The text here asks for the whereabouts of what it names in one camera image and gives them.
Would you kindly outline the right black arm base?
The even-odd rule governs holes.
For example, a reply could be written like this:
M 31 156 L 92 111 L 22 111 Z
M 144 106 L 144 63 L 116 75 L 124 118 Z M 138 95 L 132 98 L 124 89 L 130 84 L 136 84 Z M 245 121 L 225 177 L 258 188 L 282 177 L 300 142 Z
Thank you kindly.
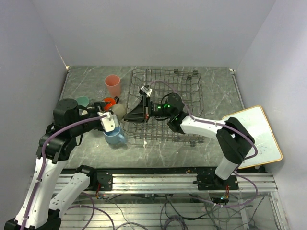
M 196 179 L 193 184 L 196 184 L 199 191 L 204 190 L 237 190 L 238 182 L 235 175 L 230 175 L 226 180 L 219 178 L 215 174 L 215 167 L 201 167 L 196 168 L 193 173 L 196 173 Z

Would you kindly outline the whiteboard with wooden frame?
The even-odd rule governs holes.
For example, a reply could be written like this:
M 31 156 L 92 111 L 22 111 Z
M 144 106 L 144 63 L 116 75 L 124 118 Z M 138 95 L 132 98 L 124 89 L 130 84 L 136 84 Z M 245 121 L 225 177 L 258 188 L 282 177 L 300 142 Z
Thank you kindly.
M 243 161 L 239 169 L 278 162 L 283 159 L 283 154 L 261 106 L 257 105 L 226 115 L 222 119 L 226 121 L 230 117 L 238 119 L 252 135 L 258 150 L 257 156 Z

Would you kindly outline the aluminium mounting rail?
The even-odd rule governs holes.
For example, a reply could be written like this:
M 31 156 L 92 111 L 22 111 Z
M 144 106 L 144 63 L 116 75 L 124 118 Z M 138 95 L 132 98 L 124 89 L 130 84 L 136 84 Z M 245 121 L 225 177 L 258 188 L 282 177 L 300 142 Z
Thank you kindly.
M 103 188 L 101 194 L 162 194 L 162 193 L 224 193 L 225 188 L 201 188 L 196 183 L 196 174 L 114 174 L 110 190 Z M 278 188 L 271 173 L 242 173 L 230 186 L 231 193 L 277 192 Z

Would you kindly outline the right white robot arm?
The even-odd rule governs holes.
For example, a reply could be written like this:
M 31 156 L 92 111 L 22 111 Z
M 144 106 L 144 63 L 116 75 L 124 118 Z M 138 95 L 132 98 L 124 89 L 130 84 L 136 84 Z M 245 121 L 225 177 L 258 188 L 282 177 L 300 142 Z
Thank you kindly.
M 228 185 L 229 176 L 244 161 L 251 148 L 256 149 L 255 140 L 234 117 L 226 121 L 199 118 L 184 112 L 184 106 L 177 93 L 167 94 L 161 103 L 153 103 L 148 95 L 143 95 L 140 103 L 124 116 L 124 121 L 146 123 L 153 117 L 167 120 L 168 127 L 175 133 L 217 140 L 223 157 L 211 182 L 214 188 L 223 189 Z

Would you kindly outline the clear glass cup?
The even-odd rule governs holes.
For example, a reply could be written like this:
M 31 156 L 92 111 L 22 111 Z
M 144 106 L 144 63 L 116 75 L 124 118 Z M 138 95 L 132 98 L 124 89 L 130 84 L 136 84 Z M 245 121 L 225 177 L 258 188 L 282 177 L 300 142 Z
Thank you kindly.
M 96 91 L 96 94 L 97 94 L 98 97 L 104 97 L 105 94 L 106 94 L 106 91 L 103 90 L 103 89 L 99 89 L 99 90 Z

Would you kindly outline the beige small mug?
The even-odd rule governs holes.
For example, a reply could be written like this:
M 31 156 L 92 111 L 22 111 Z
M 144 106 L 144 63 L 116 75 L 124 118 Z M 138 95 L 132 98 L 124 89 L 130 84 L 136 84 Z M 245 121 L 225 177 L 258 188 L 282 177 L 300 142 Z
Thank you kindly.
M 121 103 L 116 103 L 110 108 L 110 110 L 118 117 L 119 120 L 122 120 L 127 114 L 126 107 Z

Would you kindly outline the pink plastic tumbler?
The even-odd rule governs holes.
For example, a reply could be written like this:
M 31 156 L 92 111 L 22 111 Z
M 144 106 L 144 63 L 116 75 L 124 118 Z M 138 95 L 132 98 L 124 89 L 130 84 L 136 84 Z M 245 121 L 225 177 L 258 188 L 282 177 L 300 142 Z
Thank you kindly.
M 112 74 L 105 78 L 105 85 L 112 97 L 119 97 L 121 94 L 120 77 Z

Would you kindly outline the orange mug black handle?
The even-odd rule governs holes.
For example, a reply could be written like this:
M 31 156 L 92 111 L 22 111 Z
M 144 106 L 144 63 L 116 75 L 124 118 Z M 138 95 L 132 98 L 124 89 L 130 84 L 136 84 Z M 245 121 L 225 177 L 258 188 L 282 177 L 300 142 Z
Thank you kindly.
M 111 107 L 113 107 L 115 104 L 119 102 L 119 97 L 115 96 L 114 98 L 112 97 L 106 97 L 103 99 L 103 102 L 106 104 L 103 107 L 104 111 L 110 110 Z

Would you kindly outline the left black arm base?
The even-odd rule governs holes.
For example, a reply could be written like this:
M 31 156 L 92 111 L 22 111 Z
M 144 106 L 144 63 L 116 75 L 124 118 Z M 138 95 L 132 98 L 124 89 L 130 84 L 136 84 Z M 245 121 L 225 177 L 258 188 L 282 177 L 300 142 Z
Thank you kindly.
M 110 172 L 102 169 L 96 169 L 90 166 L 81 165 L 76 173 L 83 173 L 90 178 L 90 182 L 86 190 L 91 191 L 111 191 L 113 187 L 113 176 Z

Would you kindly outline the light blue mug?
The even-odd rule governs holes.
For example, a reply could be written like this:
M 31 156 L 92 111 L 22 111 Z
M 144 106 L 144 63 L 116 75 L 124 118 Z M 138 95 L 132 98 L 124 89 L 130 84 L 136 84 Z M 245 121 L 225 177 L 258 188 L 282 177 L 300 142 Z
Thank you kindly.
M 104 134 L 105 141 L 108 144 L 119 144 L 119 143 L 126 144 L 127 143 L 127 139 L 124 136 L 124 132 L 121 126 L 116 127 L 113 131 L 103 132 L 103 134 Z

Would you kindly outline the green ceramic mug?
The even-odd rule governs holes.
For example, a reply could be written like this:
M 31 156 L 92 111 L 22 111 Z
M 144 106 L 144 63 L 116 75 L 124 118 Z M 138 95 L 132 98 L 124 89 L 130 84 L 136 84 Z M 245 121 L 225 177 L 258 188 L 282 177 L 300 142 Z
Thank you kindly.
M 86 96 L 78 97 L 78 98 L 76 98 L 76 101 L 77 101 L 78 105 L 83 106 L 83 107 L 87 107 L 89 105 L 89 102 L 90 102 L 89 98 L 86 97 Z

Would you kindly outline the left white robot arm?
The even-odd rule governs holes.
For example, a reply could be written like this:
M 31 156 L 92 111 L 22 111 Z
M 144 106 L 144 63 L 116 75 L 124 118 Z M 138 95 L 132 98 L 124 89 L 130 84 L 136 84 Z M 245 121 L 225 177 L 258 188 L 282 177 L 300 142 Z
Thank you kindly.
M 57 102 L 54 121 L 39 141 L 35 172 L 25 201 L 17 216 L 5 223 L 4 229 L 57 230 L 62 216 L 79 194 L 97 187 L 96 169 L 82 165 L 71 181 L 54 195 L 58 178 L 72 150 L 79 145 L 76 138 L 94 129 L 108 132 L 119 126 L 117 115 L 103 111 L 104 106 L 104 102 L 95 102 L 93 108 L 86 108 L 75 99 Z

